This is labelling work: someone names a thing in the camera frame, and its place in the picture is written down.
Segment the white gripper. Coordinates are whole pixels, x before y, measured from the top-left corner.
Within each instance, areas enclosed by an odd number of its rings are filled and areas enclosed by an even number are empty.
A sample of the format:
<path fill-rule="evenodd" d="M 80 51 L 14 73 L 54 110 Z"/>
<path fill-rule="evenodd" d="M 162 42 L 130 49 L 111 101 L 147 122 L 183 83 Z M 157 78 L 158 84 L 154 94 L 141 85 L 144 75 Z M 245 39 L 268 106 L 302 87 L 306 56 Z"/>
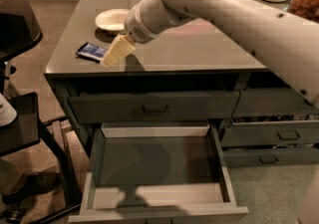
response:
<path fill-rule="evenodd" d="M 156 38 L 159 34 L 159 14 L 158 5 L 138 3 L 134 6 L 125 21 L 128 35 L 118 35 L 113 40 L 100 64 L 116 65 L 121 58 L 135 50 L 135 42 L 144 44 Z"/>

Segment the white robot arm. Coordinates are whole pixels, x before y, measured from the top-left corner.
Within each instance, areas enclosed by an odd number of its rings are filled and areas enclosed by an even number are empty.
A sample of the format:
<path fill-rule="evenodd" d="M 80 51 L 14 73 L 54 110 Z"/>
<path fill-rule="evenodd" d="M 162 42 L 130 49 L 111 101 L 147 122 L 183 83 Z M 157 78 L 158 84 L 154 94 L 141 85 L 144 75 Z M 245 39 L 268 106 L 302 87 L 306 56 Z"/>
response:
<path fill-rule="evenodd" d="M 214 25 L 309 104 L 319 105 L 319 25 L 253 0 L 142 0 L 102 63 L 113 66 L 136 43 L 196 18 Z"/>

